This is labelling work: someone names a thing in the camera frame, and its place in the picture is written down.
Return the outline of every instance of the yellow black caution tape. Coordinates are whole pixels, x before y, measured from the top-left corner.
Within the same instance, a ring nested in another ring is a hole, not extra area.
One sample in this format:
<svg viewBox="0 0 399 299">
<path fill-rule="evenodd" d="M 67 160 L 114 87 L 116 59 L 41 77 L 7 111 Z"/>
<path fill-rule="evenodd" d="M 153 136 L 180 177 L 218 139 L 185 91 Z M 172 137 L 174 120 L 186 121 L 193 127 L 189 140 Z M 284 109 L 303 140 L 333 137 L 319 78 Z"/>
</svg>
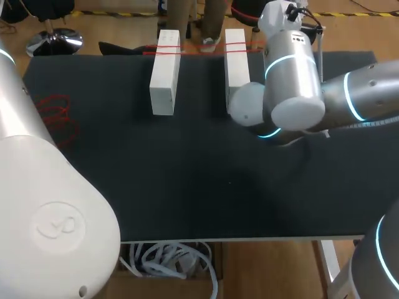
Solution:
<svg viewBox="0 0 399 299">
<path fill-rule="evenodd" d="M 397 12 L 317 12 L 315 17 L 399 17 Z"/>
<path fill-rule="evenodd" d="M 72 12 L 74 17 L 81 15 L 90 16 L 111 16 L 111 17 L 157 17 L 157 12 L 105 12 L 105 11 L 74 11 Z M 313 13 L 315 17 L 399 17 L 399 12 L 316 12 Z"/>
</svg>

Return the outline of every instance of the khaki pants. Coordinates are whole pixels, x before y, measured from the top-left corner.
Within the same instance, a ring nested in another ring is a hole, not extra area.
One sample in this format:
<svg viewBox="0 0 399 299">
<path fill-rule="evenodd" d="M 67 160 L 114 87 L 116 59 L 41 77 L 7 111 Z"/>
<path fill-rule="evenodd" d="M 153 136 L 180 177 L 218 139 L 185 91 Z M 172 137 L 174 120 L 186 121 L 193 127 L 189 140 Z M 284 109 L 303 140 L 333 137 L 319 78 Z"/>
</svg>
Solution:
<svg viewBox="0 0 399 299">
<path fill-rule="evenodd" d="M 186 39 L 187 23 L 192 4 L 192 0 L 168 0 L 168 22 L 166 27 L 167 29 L 180 31 L 181 45 Z M 212 39 L 217 39 L 220 36 L 226 10 L 226 0 L 205 1 L 205 12 L 201 28 L 202 38 L 211 37 Z"/>
</svg>

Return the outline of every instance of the table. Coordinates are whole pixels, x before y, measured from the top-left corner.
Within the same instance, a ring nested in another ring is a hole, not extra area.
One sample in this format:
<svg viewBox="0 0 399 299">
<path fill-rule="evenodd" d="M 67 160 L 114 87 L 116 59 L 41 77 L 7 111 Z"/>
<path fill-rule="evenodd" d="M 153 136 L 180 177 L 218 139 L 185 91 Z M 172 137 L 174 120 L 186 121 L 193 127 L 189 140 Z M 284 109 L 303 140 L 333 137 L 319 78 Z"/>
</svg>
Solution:
<svg viewBox="0 0 399 299">
<path fill-rule="evenodd" d="M 262 82 L 261 54 L 249 54 Z M 325 53 L 325 79 L 374 63 Z M 223 57 L 182 57 L 174 116 L 153 116 L 152 56 L 34 57 L 34 99 L 71 97 L 79 137 L 62 149 L 109 201 L 122 241 L 363 235 L 397 199 L 399 124 L 268 146 L 225 108 Z"/>
</svg>

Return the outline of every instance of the white rectangular block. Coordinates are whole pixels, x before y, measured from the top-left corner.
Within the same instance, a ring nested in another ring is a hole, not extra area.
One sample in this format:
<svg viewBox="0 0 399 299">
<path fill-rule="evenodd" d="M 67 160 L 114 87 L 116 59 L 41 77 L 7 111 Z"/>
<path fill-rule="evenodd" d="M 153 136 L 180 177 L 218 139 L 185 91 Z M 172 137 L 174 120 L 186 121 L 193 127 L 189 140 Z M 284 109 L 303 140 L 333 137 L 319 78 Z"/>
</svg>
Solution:
<svg viewBox="0 0 399 299">
<path fill-rule="evenodd" d="M 179 31 L 161 30 L 150 82 L 151 105 L 154 115 L 173 115 L 179 66 Z"/>
<path fill-rule="evenodd" d="M 227 53 L 224 55 L 224 70 L 226 72 L 226 107 L 228 109 L 234 92 L 244 84 L 250 82 L 248 58 L 247 53 L 244 52 L 246 51 L 244 29 L 226 29 L 225 50 Z"/>
</svg>

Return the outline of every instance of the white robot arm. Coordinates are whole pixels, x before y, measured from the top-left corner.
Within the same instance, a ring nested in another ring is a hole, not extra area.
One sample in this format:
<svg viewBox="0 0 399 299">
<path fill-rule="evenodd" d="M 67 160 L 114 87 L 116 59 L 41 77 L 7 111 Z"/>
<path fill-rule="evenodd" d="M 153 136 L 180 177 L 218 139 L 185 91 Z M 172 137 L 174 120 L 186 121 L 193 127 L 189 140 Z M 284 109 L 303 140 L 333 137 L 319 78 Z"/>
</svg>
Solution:
<svg viewBox="0 0 399 299">
<path fill-rule="evenodd" d="M 399 60 L 320 82 L 309 38 L 292 30 L 297 24 L 284 27 L 287 10 L 279 6 L 289 5 L 287 1 L 266 5 L 258 24 L 268 37 L 265 84 L 248 83 L 233 95 L 229 105 L 232 119 L 276 145 L 286 145 L 309 132 L 399 121 L 399 116 L 392 117 L 399 115 Z M 277 29 L 263 20 L 272 9 L 284 14 L 274 16 L 279 20 Z M 365 236 L 340 273 L 356 299 L 399 298 L 398 215 L 396 203 Z M 337 293 L 332 298 L 345 296 Z"/>
<path fill-rule="evenodd" d="M 0 66 L 0 297 L 90 299 L 117 263 L 117 218 L 55 147 L 1 43 Z"/>
<path fill-rule="evenodd" d="M 249 83 L 233 95 L 232 119 L 277 145 L 309 132 L 395 121 L 375 122 L 399 112 L 399 61 L 320 82 L 310 40 L 298 18 L 289 20 L 288 7 L 296 9 L 289 1 L 264 9 L 258 26 L 267 35 L 265 83 Z"/>
</svg>

